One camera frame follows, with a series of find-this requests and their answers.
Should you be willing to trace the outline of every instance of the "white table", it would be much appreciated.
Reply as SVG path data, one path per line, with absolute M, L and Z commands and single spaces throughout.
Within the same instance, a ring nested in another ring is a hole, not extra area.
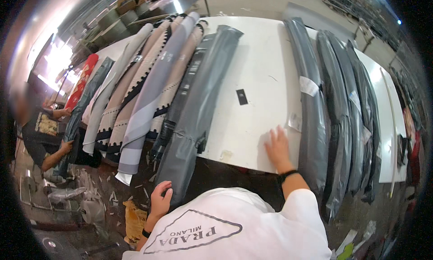
M 298 73 L 289 36 L 281 21 L 249 17 L 211 17 L 205 34 L 215 33 L 218 25 L 230 25 L 244 33 L 223 80 L 205 151 L 200 157 L 223 163 L 274 173 L 263 143 L 277 125 L 287 129 L 290 159 L 298 166 L 300 132 L 288 126 L 290 113 L 302 117 Z M 317 31 L 307 28 L 312 41 Z M 113 60 L 122 53 L 128 37 L 97 52 L 100 56 L 93 72 L 105 57 Z M 392 181 L 394 161 L 394 123 L 397 133 L 406 137 L 403 114 L 391 76 L 362 52 L 355 50 L 368 70 L 376 93 L 382 139 L 382 168 L 379 182 Z M 385 81 L 390 87 L 391 100 Z M 236 90 L 244 89 L 247 105 L 240 105 Z M 406 180 L 406 165 L 398 168 L 395 181 Z

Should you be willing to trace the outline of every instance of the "person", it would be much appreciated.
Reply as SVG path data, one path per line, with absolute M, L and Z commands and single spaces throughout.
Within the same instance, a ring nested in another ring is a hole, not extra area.
M 71 153 L 70 163 L 97 168 L 102 160 L 100 152 L 94 156 L 83 151 L 85 130 L 79 128 L 75 140 L 63 142 L 66 123 L 58 121 L 71 116 L 70 109 L 49 110 L 39 103 L 33 89 L 27 83 L 14 87 L 9 96 L 9 106 L 18 126 L 21 128 L 24 146 L 35 164 L 48 171 L 55 167 L 66 154 Z
M 316 197 L 290 162 L 284 129 L 270 135 L 265 148 L 284 179 L 281 212 L 246 189 L 218 188 L 167 214 L 173 190 L 164 181 L 151 195 L 143 238 L 122 260 L 330 259 Z

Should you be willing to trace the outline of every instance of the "red fabric roll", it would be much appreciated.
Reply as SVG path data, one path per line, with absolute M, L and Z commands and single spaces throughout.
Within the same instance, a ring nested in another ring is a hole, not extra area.
M 68 102 L 66 102 L 66 106 L 64 108 L 73 109 L 77 105 L 77 102 L 80 100 L 81 95 L 83 94 L 84 87 L 89 80 L 89 76 L 92 73 L 96 63 L 98 62 L 98 59 L 99 56 L 97 54 L 91 54 L 87 58 L 87 61 L 84 64 L 83 71 L 80 74 L 80 79 L 78 80 L 77 85 L 75 86 L 72 95 L 68 99 Z

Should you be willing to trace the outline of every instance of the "prada milano logo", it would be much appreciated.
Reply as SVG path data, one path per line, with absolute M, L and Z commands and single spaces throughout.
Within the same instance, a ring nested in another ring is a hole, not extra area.
M 241 231 L 240 224 L 189 209 L 157 234 L 144 250 L 144 254 L 183 251 L 206 246 Z

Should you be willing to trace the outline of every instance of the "white t-shirt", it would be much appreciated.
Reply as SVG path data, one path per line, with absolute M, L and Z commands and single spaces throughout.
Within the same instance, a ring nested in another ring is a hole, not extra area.
M 329 259 L 325 228 L 314 194 L 290 193 L 281 212 L 242 188 L 213 189 L 162 217 L 141 259 Z

